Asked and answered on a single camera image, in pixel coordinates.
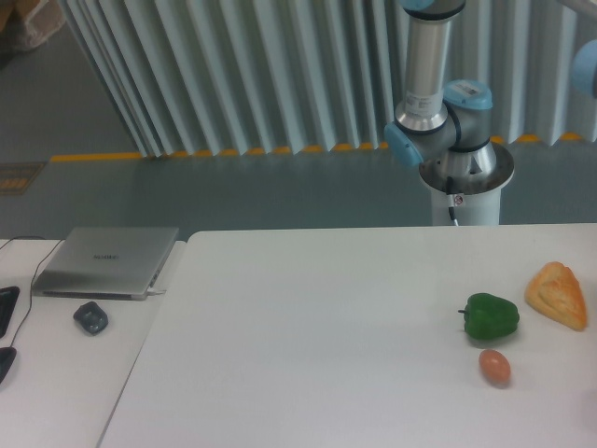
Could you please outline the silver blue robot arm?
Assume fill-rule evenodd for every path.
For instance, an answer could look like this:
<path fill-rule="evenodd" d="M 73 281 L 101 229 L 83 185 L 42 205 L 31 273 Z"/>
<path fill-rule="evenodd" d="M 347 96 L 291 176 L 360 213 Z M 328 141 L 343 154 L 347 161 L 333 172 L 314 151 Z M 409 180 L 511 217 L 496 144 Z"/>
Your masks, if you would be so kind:
<path fill-rule="evenodd" d="M 596 139 L 593 1 L 403 1 L 404 94 L 385 139 L 406 164 L 465 140 L 457 109 L 491 114 L 482 138 Z"/>

